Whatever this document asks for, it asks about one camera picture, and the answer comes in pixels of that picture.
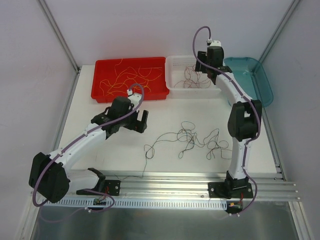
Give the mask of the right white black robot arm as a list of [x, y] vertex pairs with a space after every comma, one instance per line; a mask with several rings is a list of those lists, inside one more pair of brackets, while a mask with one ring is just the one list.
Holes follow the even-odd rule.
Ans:
[[202, 72], [221, 90], [231, 104], [227, 130], [232, 137], [232, 156], [222, 182], [208, 183], [210, 198], [244, 198], [254, 200], [257, 184], [247, 173], [251, 146], [261, 133], [262, 102], [252, 99], [238, 84], [230, 67], [224, 65], [221, 46], [194, 51], [197, 72]]

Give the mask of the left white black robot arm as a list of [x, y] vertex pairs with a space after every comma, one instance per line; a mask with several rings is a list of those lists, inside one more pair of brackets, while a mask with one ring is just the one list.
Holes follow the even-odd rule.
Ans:
[[108, 188], [106, 177], [91, 167], [79, 172], [71, 168], [89, 150], [102, 144], [120, 128], [143, 133], [147, 128], [148, 111], [144, 110], [138, 119], [138, 107], [143, 96], [133, 93], [128, 97], [116, 97], [111, 106], [94, 116], [83, 133], [67, 146], [34, 156], [28, 184], [33, 192], [40, 193], [47, 201], [57, 203], [66, 194], [99, 195]]

